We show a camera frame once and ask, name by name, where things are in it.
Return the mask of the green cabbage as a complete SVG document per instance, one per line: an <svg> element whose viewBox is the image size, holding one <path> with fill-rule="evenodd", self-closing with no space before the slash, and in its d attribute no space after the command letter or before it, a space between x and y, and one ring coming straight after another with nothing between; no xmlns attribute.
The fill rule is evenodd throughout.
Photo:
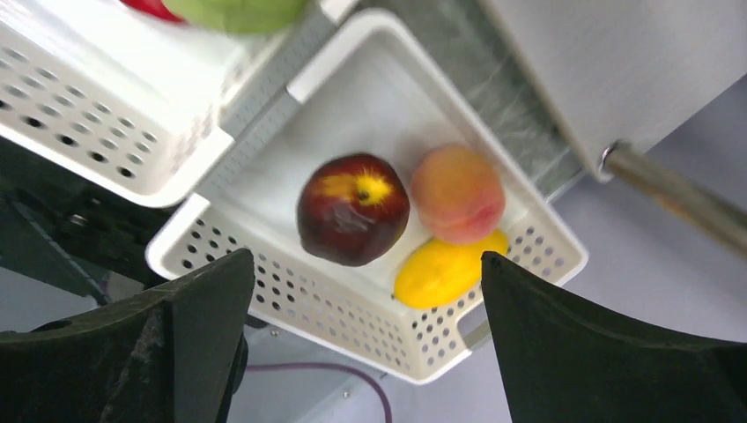
<svg viewBox="0 0 747 423"><path fill-rule="evenodd" d="M164 0L174 15L201 28L229 34L273 33L297 22L307 0Z"/></svg>

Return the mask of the dark red apple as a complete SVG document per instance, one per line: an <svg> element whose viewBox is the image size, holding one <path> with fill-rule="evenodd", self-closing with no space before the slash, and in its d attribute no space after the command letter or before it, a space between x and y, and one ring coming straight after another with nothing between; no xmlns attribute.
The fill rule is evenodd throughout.
<svg viewBox="0 0 747 423"><path fill-rule="evenodd" d="M410 199L395 169L365 152L317 168L296 206L301 247L347 267L361 267L388 252L409 217Z"/></svg>

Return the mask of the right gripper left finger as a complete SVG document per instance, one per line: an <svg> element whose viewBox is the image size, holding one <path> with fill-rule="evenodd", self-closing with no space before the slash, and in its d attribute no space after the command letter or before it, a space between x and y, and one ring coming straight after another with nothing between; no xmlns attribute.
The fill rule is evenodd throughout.
<svg viewBox="0 0 747 423"><path fill-rule="evenodd" d="M238 249L105 307L1 335L4 422L224 422L255 287Z"/></svg>

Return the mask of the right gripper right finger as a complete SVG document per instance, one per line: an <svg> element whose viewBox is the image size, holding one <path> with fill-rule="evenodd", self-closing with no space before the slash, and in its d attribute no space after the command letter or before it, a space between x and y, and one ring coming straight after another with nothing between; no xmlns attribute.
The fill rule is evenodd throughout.
<svg viewBox="0 0 747 423"><path fill-rule="evenodd" d="M513 421L745 421L745 343L620 314L495 252L481 286Z"/></svg>

